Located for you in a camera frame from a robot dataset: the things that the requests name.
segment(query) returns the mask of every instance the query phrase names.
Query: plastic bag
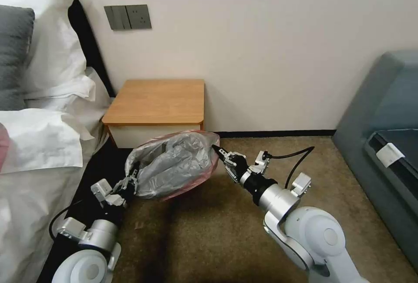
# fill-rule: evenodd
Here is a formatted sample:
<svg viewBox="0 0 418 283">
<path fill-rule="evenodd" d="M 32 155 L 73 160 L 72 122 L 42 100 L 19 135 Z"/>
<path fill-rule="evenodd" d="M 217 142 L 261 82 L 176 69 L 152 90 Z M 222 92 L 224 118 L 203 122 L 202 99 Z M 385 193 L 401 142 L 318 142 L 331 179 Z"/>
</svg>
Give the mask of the plastic bag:
<svg viewBox="0 0 418 283">
<path fill-rule="evenodd" d="M 125 174 L 137 179 L 135 195 L 163 198 L 180 195 L 206 181 L 216 169 L 212 145 L 219 136 L 205 131 L 183 131 L 153 138 L 132 150 Z"/>
</svg>

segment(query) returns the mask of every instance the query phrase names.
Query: brown carpet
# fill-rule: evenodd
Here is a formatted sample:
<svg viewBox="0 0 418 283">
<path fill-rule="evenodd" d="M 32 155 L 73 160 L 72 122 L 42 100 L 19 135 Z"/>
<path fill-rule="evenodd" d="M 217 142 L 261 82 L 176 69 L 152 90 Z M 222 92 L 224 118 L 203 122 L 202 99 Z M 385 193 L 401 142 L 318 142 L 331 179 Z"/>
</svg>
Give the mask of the brown carpet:
<svg viewBox="0 0 418 283">
<path fill-rule="evenodd" d="M 234 138 L 221 144 L 250 161 L 259 150 L 283 155 L 314 145 L 296 172 L 313 180 L 301 206 L 326 210 L 340 222 L 347 250 L 370 282 L 418 282 L 330 138 Z M 273 160 L 266 175 L 284 185 L 296 158 Z M 219 164 L 207 182 L 175 199 L 132 204 L 119 233 L 122 255 L 113 282 L 307 282 L 262 221 L 251 195 Z"/>
</svg>

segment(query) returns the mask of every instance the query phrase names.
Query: gray pillow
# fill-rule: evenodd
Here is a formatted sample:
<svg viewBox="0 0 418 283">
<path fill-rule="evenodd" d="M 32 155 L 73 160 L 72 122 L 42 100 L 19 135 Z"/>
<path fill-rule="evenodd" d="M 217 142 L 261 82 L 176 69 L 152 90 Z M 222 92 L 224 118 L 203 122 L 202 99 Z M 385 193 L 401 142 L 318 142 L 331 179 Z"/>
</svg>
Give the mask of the gray pillow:
<svg viewBox="0 0 418 283">
<path fill-rule="evenodd" d="M 26 108 L 20 81 L 34 20 L 32 9 L 0 5 L 0 111 Z"/>
</svg>

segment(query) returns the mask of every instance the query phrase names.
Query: wooden tabletop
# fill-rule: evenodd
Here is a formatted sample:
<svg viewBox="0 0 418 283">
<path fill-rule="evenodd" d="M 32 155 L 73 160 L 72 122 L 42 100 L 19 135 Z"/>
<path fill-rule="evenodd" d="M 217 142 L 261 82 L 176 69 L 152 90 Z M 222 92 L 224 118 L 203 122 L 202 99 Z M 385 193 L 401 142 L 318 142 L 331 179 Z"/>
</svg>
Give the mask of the wooden tabletop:
<svg viewBox="0 0 418 283">
<path fill-rule="evenodd" d="M 202 79 L 128 80 L 104 115 L 106 125 L 198 125 Z"/>
</svg>

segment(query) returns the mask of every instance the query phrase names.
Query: light switch panel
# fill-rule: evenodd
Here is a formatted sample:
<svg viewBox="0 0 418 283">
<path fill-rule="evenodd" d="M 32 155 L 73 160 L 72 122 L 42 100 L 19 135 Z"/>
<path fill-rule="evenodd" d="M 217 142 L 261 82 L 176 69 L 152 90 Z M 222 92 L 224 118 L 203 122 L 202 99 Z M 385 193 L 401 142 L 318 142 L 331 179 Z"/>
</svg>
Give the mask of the light switch panel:
<svg viewBox="0 0 418 283">
<path fill-rule="evenodd" d="M 113 30 L 151 28 L 148 6 L 106 6 L 104 7 L 110 28 Z"/>
</svg>

